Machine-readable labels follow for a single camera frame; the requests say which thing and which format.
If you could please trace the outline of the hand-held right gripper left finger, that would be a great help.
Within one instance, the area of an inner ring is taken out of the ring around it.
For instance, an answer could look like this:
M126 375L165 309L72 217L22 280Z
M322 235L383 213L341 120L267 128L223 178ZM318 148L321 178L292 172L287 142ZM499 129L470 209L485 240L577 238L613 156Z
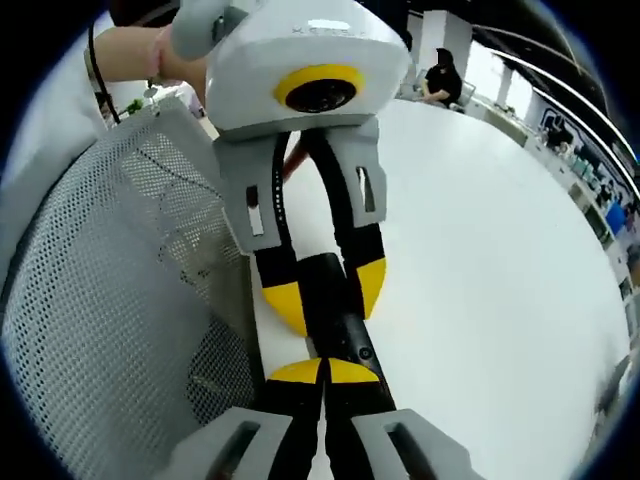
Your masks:
M276 370L250 408L232 407L182 440L169 479L305 479L317 449L322 360Z

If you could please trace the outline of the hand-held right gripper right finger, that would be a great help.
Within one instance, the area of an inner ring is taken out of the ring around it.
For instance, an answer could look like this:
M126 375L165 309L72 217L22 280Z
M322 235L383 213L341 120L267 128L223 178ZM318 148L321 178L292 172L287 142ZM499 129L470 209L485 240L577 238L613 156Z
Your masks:
M368 368L330 358L325 447L336 479L479 479L468 450L411 409L395 407Z

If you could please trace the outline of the person's left hand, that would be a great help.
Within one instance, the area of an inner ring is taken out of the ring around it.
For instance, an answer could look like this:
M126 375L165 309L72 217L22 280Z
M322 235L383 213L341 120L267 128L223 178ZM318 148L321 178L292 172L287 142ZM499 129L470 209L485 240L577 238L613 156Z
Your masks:
M185 60L177 55L171 43L171 26L163 27L154 43L156 77L163 82L186 82L195 91L202 106L206 105L206 58Z

